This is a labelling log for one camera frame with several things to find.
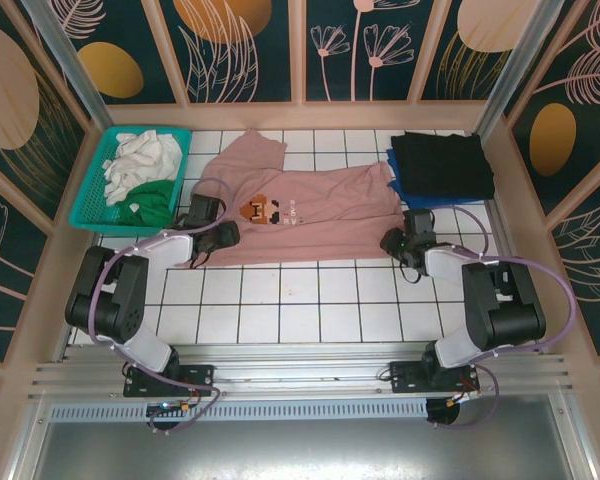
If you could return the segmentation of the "pink printed t-shirt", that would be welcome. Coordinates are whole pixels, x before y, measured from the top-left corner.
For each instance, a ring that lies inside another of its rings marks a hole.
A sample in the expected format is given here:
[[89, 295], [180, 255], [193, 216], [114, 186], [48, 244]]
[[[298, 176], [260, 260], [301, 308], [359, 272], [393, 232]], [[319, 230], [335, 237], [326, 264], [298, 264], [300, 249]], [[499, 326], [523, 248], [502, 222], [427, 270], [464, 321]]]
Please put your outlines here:
[[221, 198], [239, 243], [209, 266], [370, 259], [402, 222], [384, 162], [327, 171], [284, 167], [286, 146], [248, 130], [204, 168], [194, 192]]

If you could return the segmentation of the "folded blue t-shirt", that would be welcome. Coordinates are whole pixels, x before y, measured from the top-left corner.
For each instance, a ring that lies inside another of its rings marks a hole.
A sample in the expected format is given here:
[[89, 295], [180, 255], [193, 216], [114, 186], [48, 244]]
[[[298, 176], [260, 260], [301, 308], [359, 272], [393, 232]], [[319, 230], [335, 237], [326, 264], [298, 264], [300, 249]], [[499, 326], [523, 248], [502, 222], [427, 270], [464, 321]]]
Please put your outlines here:
[[443, 207], [447, 205], [467, 205], [481, 202], [481, 199], [424, 197], [404, 193], [398, 178], [397, 160], [395, 152], [393, 149], [388, 149], [386, 153], [388, 155], [388, 165], [391, 167], [393, 173], [395, 174], [395, 178], [388, 183], [388, 187], [394, 190], [400, 197], [401, 201], [404, 202], [409, 208], [433, 208]]

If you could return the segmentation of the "crumpled green t-shirt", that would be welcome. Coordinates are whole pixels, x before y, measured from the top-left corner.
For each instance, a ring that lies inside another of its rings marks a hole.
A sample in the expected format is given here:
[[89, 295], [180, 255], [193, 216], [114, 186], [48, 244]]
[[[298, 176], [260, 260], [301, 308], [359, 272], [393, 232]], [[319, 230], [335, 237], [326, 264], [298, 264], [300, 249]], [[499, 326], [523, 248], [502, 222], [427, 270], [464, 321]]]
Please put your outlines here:
[[174, 182], [159, 180], [143, 183], [132, 189], [116, 204], [118, 223], [126, 226], [164, 227], [172, 219], [171, 198]]

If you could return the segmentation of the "folded black t-shirt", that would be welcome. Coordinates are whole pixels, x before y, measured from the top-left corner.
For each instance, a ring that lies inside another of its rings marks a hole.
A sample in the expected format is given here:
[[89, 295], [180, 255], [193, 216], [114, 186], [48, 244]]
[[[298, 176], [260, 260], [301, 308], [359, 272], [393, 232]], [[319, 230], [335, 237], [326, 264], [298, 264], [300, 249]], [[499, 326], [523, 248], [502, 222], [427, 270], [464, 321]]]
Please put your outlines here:
[[419, 197], [490, 200], [494, 174], [477, 135], [406, 132], [391, 138], [396, 179], [403, 193]]

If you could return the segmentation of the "crumpled white t-shirt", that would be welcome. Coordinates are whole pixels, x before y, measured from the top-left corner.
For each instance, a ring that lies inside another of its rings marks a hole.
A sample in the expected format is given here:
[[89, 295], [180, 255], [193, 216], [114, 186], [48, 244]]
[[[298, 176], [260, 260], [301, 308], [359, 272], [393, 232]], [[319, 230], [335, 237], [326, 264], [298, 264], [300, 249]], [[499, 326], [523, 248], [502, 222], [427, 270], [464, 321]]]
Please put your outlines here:
[[105, 160], [102, 166], [107, 206], [125, 200], [134, 188], [147, 182], [176, 179], [183, 152], [172, 134], [155, 130], [138, 135], [122, 132], [116, 140], [114, 158]]

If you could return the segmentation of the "teal plastic basket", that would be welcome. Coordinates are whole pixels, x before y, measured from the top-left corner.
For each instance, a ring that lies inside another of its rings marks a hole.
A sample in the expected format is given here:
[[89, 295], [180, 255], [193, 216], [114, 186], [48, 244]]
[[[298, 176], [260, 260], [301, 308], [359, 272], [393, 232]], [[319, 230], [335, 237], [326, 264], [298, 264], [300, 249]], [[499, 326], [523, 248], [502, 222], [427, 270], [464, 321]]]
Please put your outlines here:
[[171, 134], [181, 149], [182, 159], [168, 204], [171, 217], [175, 216], [187, 168], [192, 132], [174, 126], [119, 125], [105, 130], [99, 140], [91, 164], [86, 171], [69, 213], [69, 223], [72, 227], [89, 230], [105, 236], [127, 238], [150, 237], [159, 231], [158, 227], [153, 226], [123, 224], [120, 221], [120, 207], [118, 205], [107, 206], [104, 195], [106, 182], [102, 166], [106, 160], [113, 160], [115, 157], [116, 149], [119, 145], [116, 136], [120, 133], [141, 134], [148, 130], [155, 130], [157, 134]]

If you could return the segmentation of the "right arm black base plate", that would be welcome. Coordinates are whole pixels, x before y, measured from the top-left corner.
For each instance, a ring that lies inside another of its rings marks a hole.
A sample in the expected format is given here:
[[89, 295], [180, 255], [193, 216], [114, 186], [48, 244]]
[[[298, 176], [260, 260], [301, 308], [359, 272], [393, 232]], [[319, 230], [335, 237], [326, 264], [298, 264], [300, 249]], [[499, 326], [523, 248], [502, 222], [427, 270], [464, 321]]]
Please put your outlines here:
[[419, 361], [397, 361], [389, 364], [389, 381], [394, 394], [432, 391], [429, 378]]

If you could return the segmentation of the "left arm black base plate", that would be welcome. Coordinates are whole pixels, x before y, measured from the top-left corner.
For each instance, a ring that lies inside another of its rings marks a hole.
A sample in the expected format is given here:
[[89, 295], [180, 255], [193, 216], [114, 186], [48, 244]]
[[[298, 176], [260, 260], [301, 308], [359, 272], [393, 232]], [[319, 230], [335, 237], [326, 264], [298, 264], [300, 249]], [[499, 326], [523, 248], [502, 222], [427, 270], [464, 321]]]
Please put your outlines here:
[[[211, 386], [213, 376], [212, 365], [181, 365], [175, 380], [181, 383]], [[128, 367], [122, 394], [125, 398], [167, 398], [189, 396], [190, 391], [156, 380], [135, 367]]]

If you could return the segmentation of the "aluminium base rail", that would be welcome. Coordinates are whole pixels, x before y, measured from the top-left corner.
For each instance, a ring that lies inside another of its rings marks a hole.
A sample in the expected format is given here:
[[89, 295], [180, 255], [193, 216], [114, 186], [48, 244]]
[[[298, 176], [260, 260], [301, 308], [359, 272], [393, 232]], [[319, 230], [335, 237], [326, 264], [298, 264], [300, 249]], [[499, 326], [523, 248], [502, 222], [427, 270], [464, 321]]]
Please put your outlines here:
[[[184, 364], [210, 364], [214, 385], [226, 400], [387, 398], [379, 376], [392, 361], [418, 360], [422, 342], [194, 344], [178, 351]], [[480, 374], [483, 395], [553, 394], [572, 390], [560, 355], [518, 353], [483, 361], [494, 377]], [[61, 362], [37, 365], [29, 398], [59, 402], [122, 400], [122, 361], [105, 347], [69, 346]]]

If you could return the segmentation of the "aluminium frame post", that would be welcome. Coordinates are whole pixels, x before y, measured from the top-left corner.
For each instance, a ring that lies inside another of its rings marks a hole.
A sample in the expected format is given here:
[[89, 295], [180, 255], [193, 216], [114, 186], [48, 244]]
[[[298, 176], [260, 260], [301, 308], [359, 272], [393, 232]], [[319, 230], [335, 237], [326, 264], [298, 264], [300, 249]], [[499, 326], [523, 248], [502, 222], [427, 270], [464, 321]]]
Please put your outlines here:
[[565, 0], [540, 0], [509, 55], [473, 129], [485, 146], [504, 108], [559, 17]]
[[102, 130], [114, 125], [73, 40], [87, 40], [106, 17], [104, 0], [19, 0], [83, 105]]

